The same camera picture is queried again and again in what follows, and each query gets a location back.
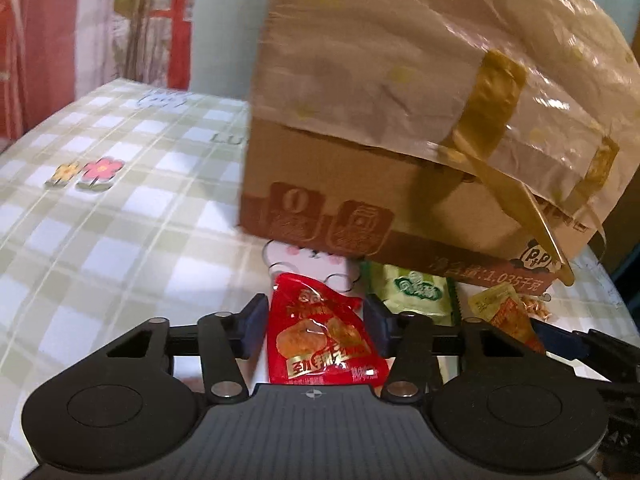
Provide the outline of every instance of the yellow flower sticker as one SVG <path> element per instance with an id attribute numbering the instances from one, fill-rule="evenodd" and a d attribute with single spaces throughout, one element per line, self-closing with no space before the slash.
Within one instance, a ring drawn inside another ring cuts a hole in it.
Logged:
<path id="1" fill-rule="evenodd" d="M 53 176 L 45 182 L 45 185 L 49 187 L 64 187 L 78 173 L 80 173 L 80 164 L 61 164 Z"/>
<path id="2" fill-rule="evenodd" d="M 394 65 L 386 74 L 386 78 L 394 83 L 409 83 L 414 78 L 414 70 L 404 65 Z"/>
<path id="3" fill-rule="evenodd" d="M 294 108 L 294 113 L 299 119 L 310 119 L 316 114 L 316 110 L 308 103 L 298 103 Z"/>
<path id="4" fill-rule="evenodd" d="M 531 144 L 541 146 L 546 142 L 547 138 L 548 135 L 546 134 L 546 132 L 544 130 L 541 130 L 540 128 L 533 128 L 533 130 L 529 132 L 529 142 Z"/>

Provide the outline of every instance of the plaid tablecloth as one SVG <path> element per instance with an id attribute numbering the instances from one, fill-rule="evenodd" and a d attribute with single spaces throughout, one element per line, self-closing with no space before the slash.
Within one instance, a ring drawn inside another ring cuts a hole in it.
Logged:
<path id="1" fill-rule="evenodd" d="M 247 121 L 245 102 L 118 80 L 0 156 L 0 480 L 35 465 L 20 411 L 44 381 L 150 317 L 191 324 L 270 291 L 273 248 L 234 227 Z M 593 254 L 574 267 L 549 290 L 556 323 L 640 345 Z M 198 382 L 197 360 L 176 370 Z M 265 380 L 264 354 L 244 371 Z"/>

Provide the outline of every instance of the metal screw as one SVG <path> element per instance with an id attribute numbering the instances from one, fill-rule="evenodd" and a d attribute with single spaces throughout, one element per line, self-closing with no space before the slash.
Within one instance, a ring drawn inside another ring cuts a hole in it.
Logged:
<path id="1" fill-rule="evenodd" d="M 242 393 L 242 386 L 233 381 L 220 381 L 211 387 L 211 393 L 228 399 L 236 397 Z"/>
<path id="2" fill-rule="evenodd" d="M 394 397 L 413 397 L 418 393 L 418 386 L 409 381 L 395 381 L 386 390 Z"/>
<path id="3" fill-rule="evenodd" d="M 415 312 L 411 312 L 410 310 L 403 310 L 400 314 L 398 314 L 398 324 L 401 328 L 405 328 L 409 322 L 414 318 L 420 316 Z"/>

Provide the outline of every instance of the curtain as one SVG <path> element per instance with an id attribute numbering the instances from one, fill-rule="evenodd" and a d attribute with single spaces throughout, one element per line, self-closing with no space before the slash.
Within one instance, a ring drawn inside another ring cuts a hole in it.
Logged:
<path id="1" fill-rule="evenodd" d="M 117 77 L 186 89 L 194 0 L 0 0 L 0 150 Z"/>

